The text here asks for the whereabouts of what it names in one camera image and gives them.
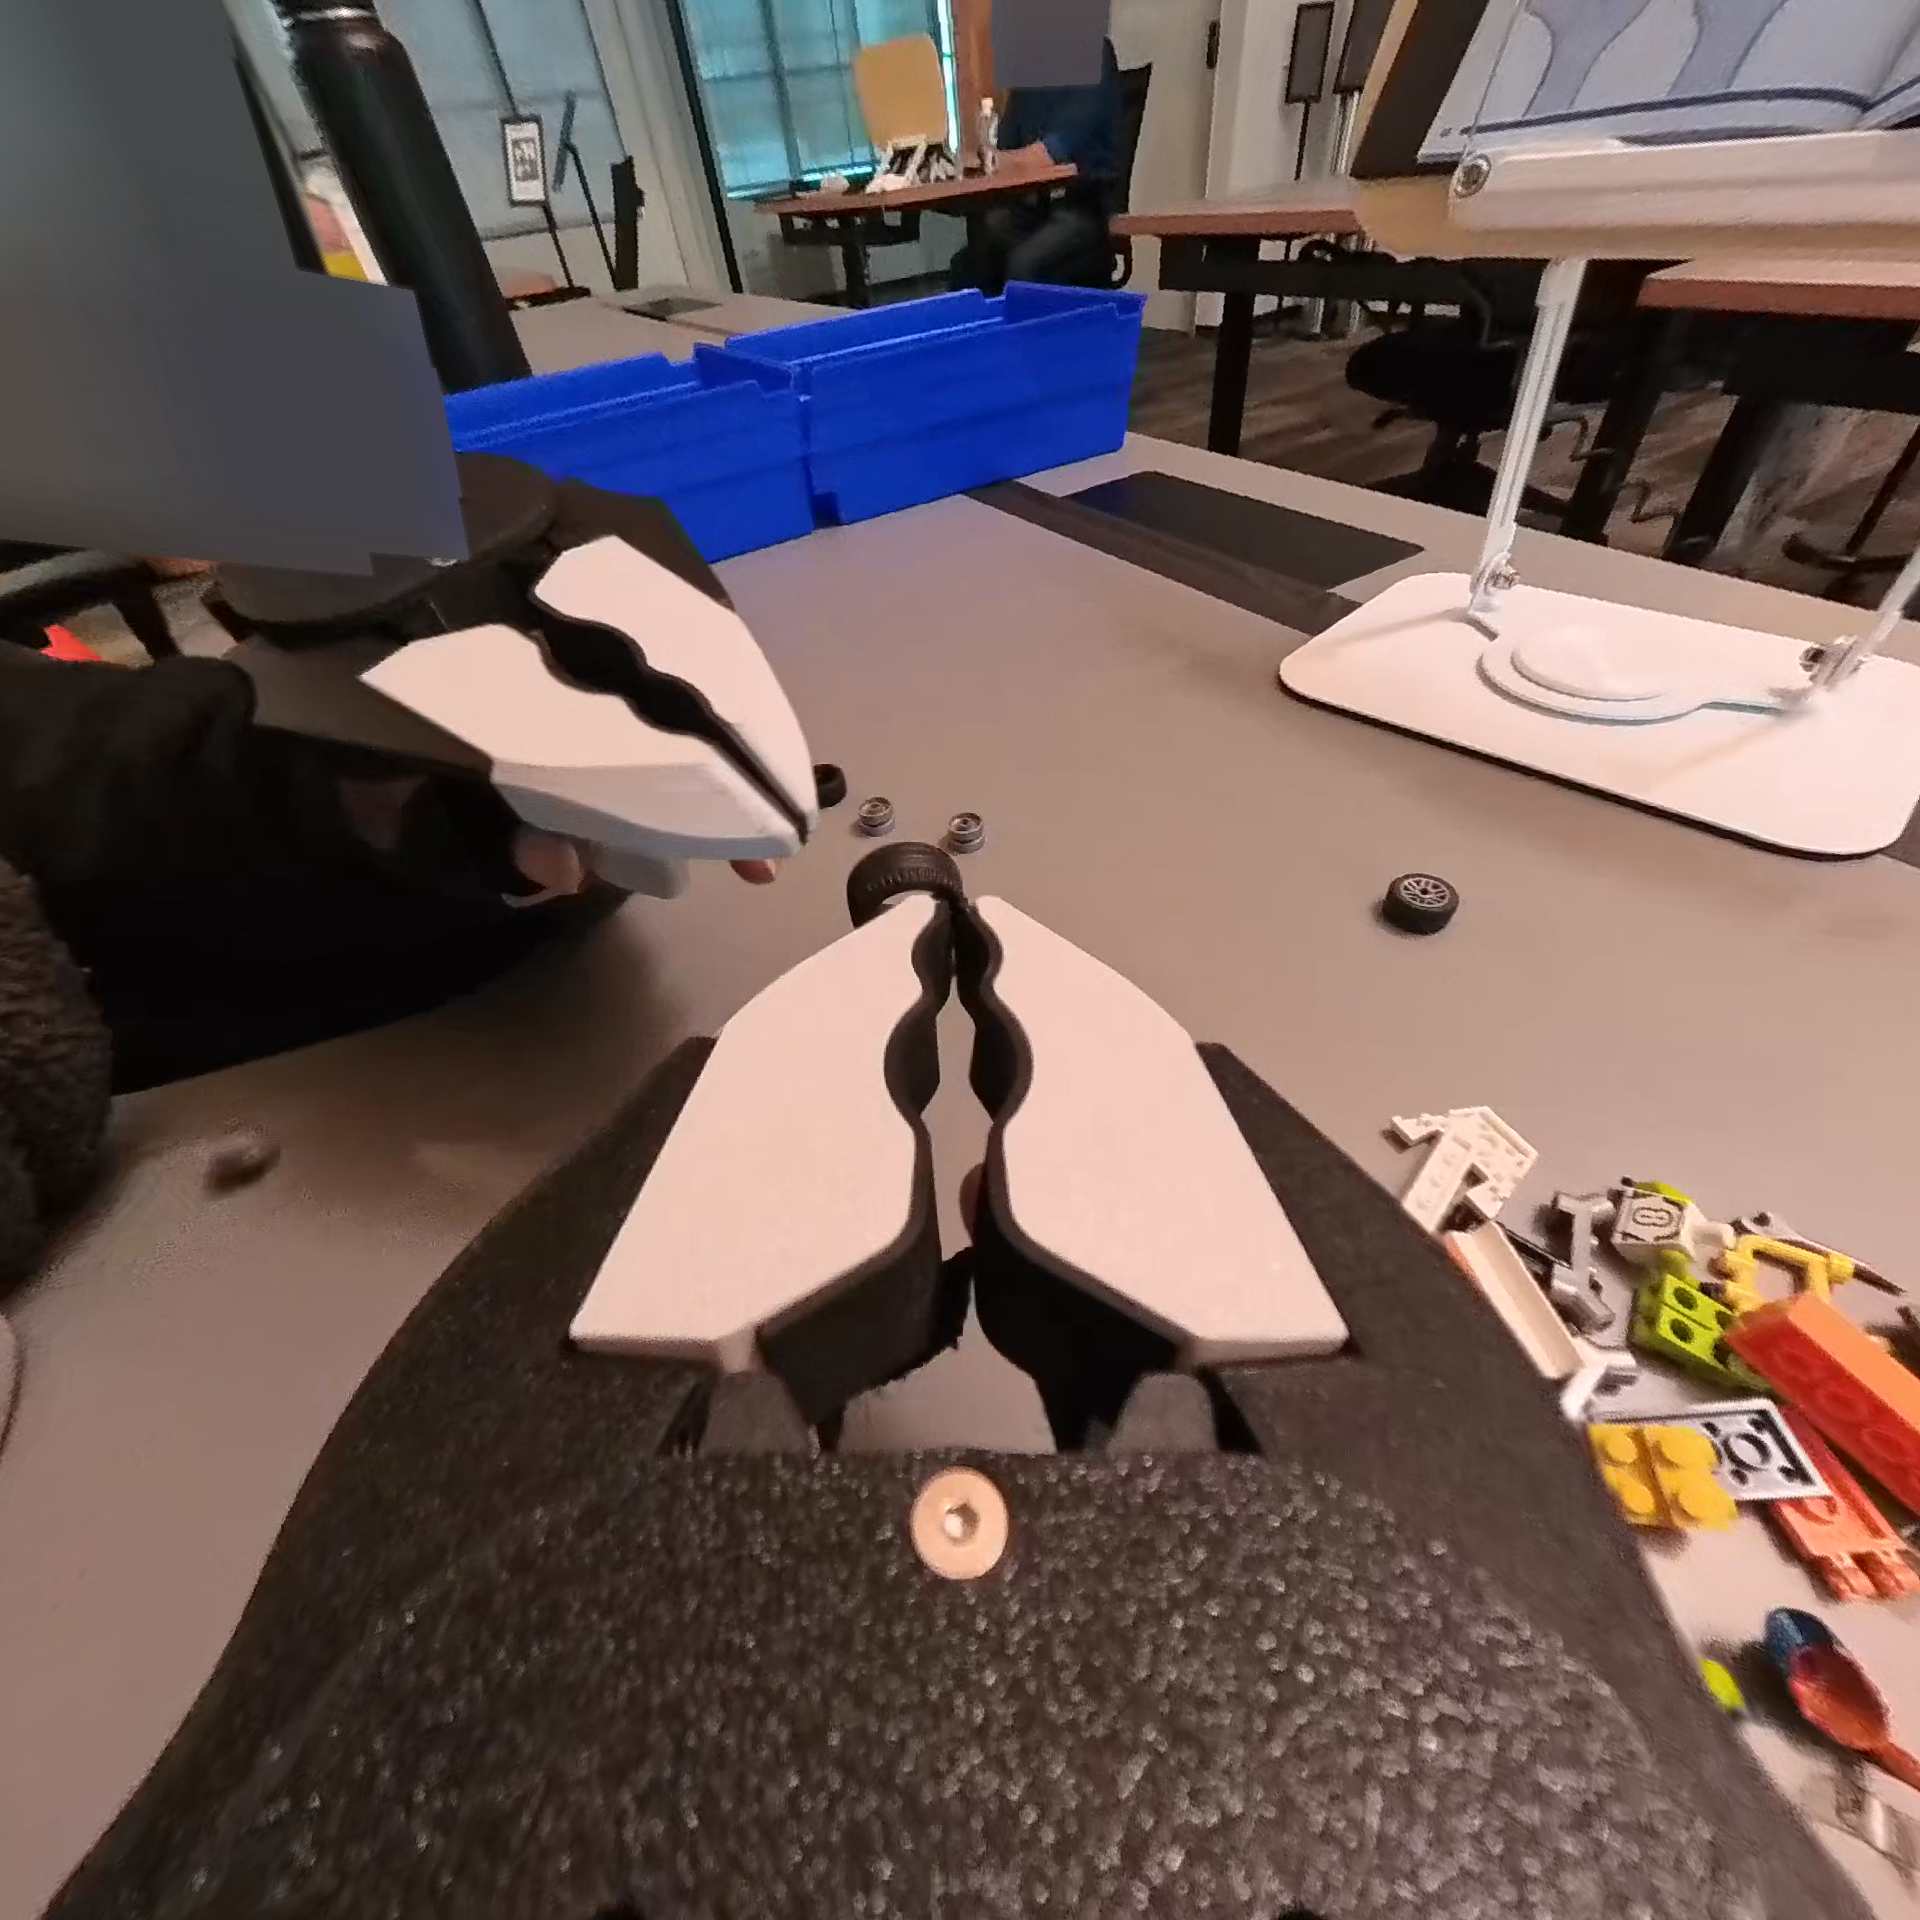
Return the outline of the black water bottle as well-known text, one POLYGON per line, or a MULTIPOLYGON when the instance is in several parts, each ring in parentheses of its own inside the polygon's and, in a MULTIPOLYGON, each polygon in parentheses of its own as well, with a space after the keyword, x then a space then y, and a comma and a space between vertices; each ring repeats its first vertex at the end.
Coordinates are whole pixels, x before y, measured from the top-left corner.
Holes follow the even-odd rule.
POLYGON ((531 376, 416 67, 369 2, 285 2, 293 62, 386 279, 416 298, 444 393, 531 376))

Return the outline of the white stand base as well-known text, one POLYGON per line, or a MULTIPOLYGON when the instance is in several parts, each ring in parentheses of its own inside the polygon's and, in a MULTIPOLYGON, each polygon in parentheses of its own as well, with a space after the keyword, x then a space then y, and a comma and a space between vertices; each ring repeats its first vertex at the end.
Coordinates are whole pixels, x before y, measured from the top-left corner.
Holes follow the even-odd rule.
POLYGON ((1381 729, 1797 857, 1890 854, 1916 823, 1917 673, 1893 642, 1810 690, 1797 640, 1517 586, 1500 633, 1420 574, 1297 649, 1285 690, 1381 729))

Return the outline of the wooden desk black legs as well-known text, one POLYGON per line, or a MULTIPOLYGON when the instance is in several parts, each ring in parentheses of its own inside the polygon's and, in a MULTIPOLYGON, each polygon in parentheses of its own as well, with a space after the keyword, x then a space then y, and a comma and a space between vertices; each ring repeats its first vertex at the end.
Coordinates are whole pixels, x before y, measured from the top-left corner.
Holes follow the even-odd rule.
POLYGON ((1262 298, 1451 307, 1473 313, 1478 326, 1492 313, 1462 265, 1371 249, 1357 216, 1357 185, 1342 178, 1276 185, 1242 199, 1125 211, 1112 218, 1108 231, 1123 265, 1134 263, 1137 242, 1158 247, 1163 294, 1220 298, 1206 448, 1227 458, 1242 454, 1262 298))
POLYGON ((1787 450, 1793 427, 1835 409, 1917 414, 1913 259, 1689 260, 1650 275, 1638 304, 1755 326, 1726 383, 1736 409, 1664 542, 1669 563, 1707 564, 1764 459, 1787 450))
POLYGON ((1040 166, 1001 156, 990 172, 969 176, 889 183, 882 190, 820 185, 801 195, 757 199, 753 211, 778 225, 786 247, 835 254, 843 284, 842 302, 866 310, 874 298, 868 254, 916 242, 923 216, 961 220, 973 231, 990 206, 1042 202, 1076 178, 1076 170, 1067 162, 1040 166))

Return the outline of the person's left forearm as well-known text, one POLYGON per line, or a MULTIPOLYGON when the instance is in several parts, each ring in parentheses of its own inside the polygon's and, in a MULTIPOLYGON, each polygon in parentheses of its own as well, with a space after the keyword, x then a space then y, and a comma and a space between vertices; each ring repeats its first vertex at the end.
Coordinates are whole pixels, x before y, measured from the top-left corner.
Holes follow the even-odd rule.
POLYGON ((129 671, 5 648, 2 848, 80 964, 116 1094, 357 1035, 488 987, 626 899, 428 892, 233 775, 222 662, 129 671))

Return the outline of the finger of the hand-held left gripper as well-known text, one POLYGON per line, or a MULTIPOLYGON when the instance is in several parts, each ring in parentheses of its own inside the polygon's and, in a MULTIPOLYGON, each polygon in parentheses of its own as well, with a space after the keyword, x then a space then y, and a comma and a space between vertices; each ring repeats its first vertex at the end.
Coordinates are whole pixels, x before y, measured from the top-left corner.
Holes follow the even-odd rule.
POLYGON ((794 839, 811 836, 820 802, 801 719, 730 601, 620 537, 596 537, 545 568, 533 622, 562 684, 715 750, 794 839))
POLYGON ((480 627, 411 640, 364 673, 386 705, 485 758, 520 819, 645 857, 790 857, 803 831, 708 740, 568 686, 533 638, 480 627))

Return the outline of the pile of lego pieces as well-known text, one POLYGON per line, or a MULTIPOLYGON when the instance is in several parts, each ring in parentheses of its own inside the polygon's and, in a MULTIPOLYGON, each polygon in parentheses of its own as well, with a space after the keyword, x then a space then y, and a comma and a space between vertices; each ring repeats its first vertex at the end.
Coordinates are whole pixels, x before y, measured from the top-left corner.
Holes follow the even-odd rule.
POLYGON ((1691 1112, 1715 1180, 1547 1194, 1492 1110, 1388 1120, 1403 1209, 1536 1362, 1726 1727, 1916 1887, 1916 1113, 1691 1112))

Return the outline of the yellow panel board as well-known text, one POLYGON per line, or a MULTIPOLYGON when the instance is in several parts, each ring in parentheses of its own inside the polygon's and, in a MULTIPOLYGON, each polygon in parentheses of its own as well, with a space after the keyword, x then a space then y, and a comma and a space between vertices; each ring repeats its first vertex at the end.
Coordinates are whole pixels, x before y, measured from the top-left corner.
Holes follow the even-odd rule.
POLYGON ((856 49, 850 73, 877 156, 916 144, 953 148, 946 70, 933 38, 866 42, 856 49))

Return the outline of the black table cover panel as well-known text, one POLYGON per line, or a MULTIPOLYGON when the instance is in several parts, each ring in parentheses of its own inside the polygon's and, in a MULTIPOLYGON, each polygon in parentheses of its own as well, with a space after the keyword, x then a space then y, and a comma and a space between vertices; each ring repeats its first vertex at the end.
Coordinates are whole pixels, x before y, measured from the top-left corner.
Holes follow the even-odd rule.
POLYGON ((1168 471, 1132 471, 1067 494, 1067 500, 1219 561, 1328 593, 1425 554, 1408 540, 1168 471))

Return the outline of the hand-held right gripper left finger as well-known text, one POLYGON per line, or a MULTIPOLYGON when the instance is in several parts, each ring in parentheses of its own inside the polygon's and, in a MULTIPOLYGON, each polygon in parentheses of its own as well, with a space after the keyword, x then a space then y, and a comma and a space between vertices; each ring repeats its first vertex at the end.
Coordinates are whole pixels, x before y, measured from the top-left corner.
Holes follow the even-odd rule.
POLYGON ((925 1110, 946 999, 949 904, 902 897, 741 1007, 571 1344, 784 1378, 920 1366, 942 1276, 925 1110))

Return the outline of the person's left hand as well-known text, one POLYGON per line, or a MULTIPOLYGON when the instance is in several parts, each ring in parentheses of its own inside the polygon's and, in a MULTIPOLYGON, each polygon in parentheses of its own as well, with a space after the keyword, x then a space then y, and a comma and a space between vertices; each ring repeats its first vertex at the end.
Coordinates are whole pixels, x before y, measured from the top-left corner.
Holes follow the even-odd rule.
POLYGON ((395 873, 448 897, 531 910, 589 897, 673 899, 683 880, 643 860, 621 871, 580 839, 529 825, 492 785, 448 775, 336 775, 347 827, 395 873))

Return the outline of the blue plastic bin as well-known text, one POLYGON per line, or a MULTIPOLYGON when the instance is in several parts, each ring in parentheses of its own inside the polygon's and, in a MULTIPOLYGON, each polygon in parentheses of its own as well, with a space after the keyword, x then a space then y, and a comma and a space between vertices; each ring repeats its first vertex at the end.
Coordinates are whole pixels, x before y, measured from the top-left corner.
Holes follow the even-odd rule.
POLYGON ((1011 281, 733 337, 715 364, 797 406, 814 520, 850 526, 1116 454, 1144 312, 1011 281))
POLYGON ((649 496, 705 561, 814 534, 801 393, 724 348, 656 353, 446 395, 453 446, 649 496))

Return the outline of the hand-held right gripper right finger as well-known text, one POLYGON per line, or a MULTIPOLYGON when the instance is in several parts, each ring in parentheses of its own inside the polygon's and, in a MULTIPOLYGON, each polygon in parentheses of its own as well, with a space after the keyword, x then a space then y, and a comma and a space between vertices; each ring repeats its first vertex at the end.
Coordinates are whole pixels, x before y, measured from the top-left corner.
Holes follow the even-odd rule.
POLYGON ((1350 1338, 1194 1035, 1000 897, 955 926, 990 1119, 981 1209, 1008 1252, 1185 1362, 1325 1359, 1350 1338))

